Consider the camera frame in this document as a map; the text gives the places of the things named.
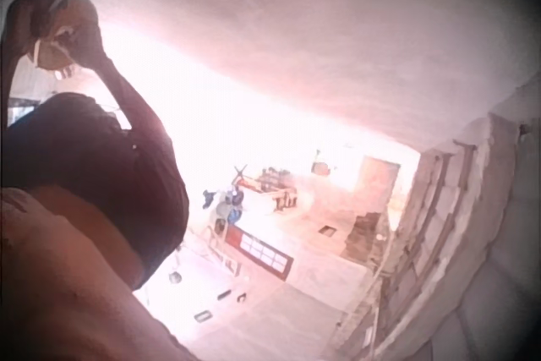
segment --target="white ceiling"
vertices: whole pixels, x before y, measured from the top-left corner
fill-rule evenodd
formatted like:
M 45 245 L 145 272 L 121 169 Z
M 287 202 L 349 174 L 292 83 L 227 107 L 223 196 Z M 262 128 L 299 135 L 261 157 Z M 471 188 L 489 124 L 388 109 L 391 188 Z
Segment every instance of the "white ceiling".
M 418 150 L 538 68 L 533 0 L 94 0 L 213 69 Z

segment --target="dark shirt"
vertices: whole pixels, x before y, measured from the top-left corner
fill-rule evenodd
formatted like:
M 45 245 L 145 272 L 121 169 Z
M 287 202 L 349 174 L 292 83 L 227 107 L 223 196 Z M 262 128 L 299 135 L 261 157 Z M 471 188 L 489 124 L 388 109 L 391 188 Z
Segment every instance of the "dark shirt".
M 183 240 L 189 199 L 165 132 L 124 131 L 94 99 L 62 93 L 3 134 L 2 186 L 56 184 L 98 207 L 139 254 L 144 282 Z

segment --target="hand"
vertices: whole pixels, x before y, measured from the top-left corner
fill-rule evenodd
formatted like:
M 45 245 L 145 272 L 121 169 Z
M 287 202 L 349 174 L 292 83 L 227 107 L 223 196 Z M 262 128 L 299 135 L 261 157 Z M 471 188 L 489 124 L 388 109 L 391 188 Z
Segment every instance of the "hand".
M 47 0 L 14 0 L 9 5 L 2 42 L 15 57 L 22 57 L 32 51 L 40 34 L 37 32 L 39 30 L 32 30 L 32 25 L 46 9 L 46 3 Z
M 81 25 L 74 32 L 65 31 L 54 38 L 54 43 L 84 68 L 97 70 L 107 60 L 100 27 L 95 24 Z

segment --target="ceiling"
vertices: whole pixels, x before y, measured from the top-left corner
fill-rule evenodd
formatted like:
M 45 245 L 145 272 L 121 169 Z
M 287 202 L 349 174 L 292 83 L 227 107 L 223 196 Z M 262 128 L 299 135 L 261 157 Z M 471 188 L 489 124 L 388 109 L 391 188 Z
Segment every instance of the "ceiling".
M 539 64 L 533 0 L 93 1 L 102 19 L 255 90 L 417 150 L 484 115 Z

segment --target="man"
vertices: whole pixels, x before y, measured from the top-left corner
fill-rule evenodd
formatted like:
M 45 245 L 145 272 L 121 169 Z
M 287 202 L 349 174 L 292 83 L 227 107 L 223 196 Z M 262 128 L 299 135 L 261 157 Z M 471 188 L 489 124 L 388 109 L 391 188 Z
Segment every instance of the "man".
M 2 359 L 194 360 L 131 293 L 182 242 L 189 200 L 166 130 L 97 26 L 58 42 L 132 129 L 76 94 L 6 129 L 17 62 L 46 29 L 50 1 L 15 0 L 2 38 Z

